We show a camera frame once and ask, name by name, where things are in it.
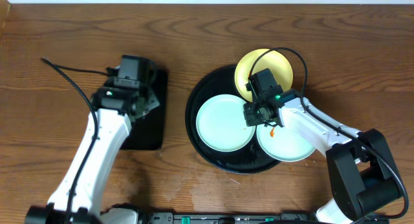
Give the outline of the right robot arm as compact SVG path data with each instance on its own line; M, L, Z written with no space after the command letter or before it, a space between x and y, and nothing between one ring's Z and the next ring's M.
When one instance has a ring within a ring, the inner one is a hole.
M316 211L319 222L398 219L408 212L408 192L381 132L344 126L302 93L277 87L252 92L245 118L249 126L276 124L291 130L325 156L333 198Z

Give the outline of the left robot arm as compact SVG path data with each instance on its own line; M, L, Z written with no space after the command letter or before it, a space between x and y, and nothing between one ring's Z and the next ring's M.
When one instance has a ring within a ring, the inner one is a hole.
M63 67L44 59L84 99L90 110L78 151L59 187L45 207L31 206L24 222L31 223L140 223L139 211L121 204L101 211L102 196L114 160L136 120L159 102L151 85L157 75L155 62L124 56L109 85L92 98L63 72Z

